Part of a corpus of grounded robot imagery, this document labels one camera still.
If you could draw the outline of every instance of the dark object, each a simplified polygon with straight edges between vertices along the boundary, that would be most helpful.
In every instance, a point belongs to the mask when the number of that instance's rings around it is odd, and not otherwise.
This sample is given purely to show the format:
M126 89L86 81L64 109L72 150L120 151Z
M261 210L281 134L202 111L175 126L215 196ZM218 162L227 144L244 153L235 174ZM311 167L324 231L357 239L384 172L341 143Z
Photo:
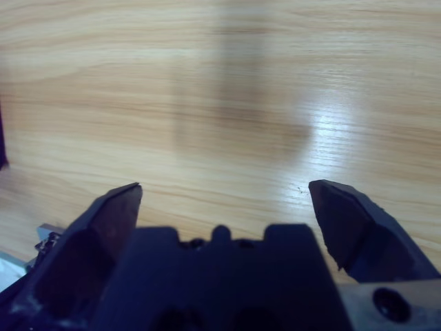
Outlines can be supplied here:
M328 252L355 280L440 277L398 222L365 194L324 180L311 182L309 190Z
M5 136L3 134L3 122L1 120L1 109L0 109L0 169L8 164L6 159L6 147L5 147Z
M391 319L424 330L441 318L441 299L412 298L406 315L382 292L377 311L376 288L339 293L305 225L271 225L262 241L218 226L211 241L181 242L173 228L135 229L141 196L137 183L111 190L38 245L38 263L0 294L0 330L391 330Z
M171 330L351 329L307 226L269 226L253 248L217 227L202 243L183 248L175 229L136 229L92 330L168 331L170 320Z
M407 322L411 308L400 293L388 288L379 288L373 293L373 303L386 318L397 323Z

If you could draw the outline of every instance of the wooden table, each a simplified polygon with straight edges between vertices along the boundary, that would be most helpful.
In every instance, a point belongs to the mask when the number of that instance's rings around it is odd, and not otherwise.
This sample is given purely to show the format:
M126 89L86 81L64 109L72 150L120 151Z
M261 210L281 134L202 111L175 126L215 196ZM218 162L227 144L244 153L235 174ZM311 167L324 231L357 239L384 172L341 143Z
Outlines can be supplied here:
M306 223L325 253L307 185L330 179L441 269L439 1L16 0L0 15L0 250L30 259L39 224L139 181L139 225L188 239Z

